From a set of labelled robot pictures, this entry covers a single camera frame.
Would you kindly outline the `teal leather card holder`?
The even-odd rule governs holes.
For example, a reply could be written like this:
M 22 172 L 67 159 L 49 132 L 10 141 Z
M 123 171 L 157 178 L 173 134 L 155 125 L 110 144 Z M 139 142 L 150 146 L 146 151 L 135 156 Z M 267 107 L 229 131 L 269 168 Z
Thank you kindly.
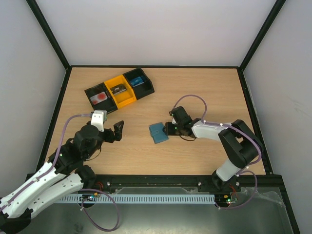
M 149 126 L 150 135 L 154 141 L 154 144 L 159 144 L 169 140 L 168 136 L 163 131 L 163 123 L 155 123 Z

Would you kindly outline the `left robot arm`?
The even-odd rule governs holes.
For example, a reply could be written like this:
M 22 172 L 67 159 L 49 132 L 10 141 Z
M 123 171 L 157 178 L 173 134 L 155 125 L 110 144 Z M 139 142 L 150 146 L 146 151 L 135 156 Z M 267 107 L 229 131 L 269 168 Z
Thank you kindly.
M 0 230 L 17 234 L 44 209 L 74 192 L 89 192 L 83 200 L 100 197 L 103 192 L 93 189 L 96 175 L 84 162 L 100 151 L 104 142 L 120 141 L 123 125 L 120 121 L 113 129 L 100 131 L 88 123 L 56 149 L 23 185 L 0 200 Z

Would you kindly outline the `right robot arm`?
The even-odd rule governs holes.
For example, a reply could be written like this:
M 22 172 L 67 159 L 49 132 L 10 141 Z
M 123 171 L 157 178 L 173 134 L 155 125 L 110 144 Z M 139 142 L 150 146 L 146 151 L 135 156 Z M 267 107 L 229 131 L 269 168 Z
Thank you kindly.
M 263 144 L 247 124 L 237 119 L 232 123 L 216 123 L 201 118 L 192 119 L 182 106 L 173 108 L 163 132 L 168 136 L 179 136 L 185 140 L 205 138 L 219 141 L 228 159 L 212 174 L 213 187 L 225 190 L 234 176 L 262 159 Z

